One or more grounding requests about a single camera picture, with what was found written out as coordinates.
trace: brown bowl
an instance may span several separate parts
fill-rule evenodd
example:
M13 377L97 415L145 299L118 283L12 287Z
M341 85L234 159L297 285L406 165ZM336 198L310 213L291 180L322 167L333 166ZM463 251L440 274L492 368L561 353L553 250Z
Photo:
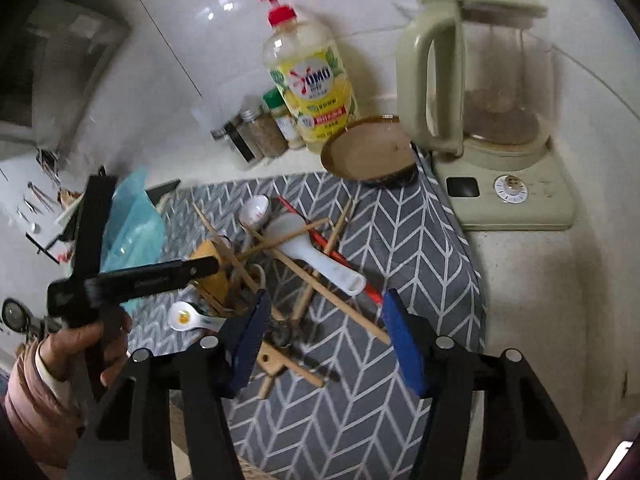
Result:
M347 124L322 148L320 160L331 174L375 186L406 184L415 176L411 140L394 115L371 116Z

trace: green cap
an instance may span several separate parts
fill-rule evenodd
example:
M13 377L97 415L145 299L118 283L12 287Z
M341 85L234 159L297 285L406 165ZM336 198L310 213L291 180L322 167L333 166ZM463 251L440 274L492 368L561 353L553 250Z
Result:
M264 99L264 102L267 103L267 106L270 110L284 105L284 99L280 95L280 91L277 88L272 88L265 95L263 95L262 98Z

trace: hand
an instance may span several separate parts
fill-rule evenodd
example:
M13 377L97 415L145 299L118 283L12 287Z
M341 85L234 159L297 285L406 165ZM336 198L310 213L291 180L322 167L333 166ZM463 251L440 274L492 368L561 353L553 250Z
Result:
M127 361L127 334L131 330L131 318L124 314L120 336L104 348L104 362L107 366L100 375L100 382L108 387L118 376ZM95 345L102 338L102 322L80 328L63 328L50 334L40 346L40 357L49 373L59 381L69 378L71 358Z

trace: white spoon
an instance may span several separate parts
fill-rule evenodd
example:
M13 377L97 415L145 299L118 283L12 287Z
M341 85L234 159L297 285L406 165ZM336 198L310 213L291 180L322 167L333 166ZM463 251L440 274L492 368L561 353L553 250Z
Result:
M271 222L265 229L265 238L279 238L287 233L303 228L305 220L293 213L284 213ZM287 240L278 246L279 250L294 260L303 260L320 272L330 282L349 296L356 296L364 290L367 279L349 267L339 264L311 245L307 233Z
M248 251L254 241L254 238L249 234L244 226L260 230L263 225L267 223L270 213L269 197L266 195L252 196L247 200L238 212L238 220L244 230L244 242L242 243L241 253Z
M223 317L203 316L186 301L176 301L169 309L169 326L178 332L206 328L218 332L225 322Z

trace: omo label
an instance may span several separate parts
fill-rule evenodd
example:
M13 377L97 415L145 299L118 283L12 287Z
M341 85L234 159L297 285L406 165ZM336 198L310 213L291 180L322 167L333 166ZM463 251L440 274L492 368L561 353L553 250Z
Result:
M325 60L309 57L289 69L287 81L297 97L313 101L323 98L331 91L334 72Z

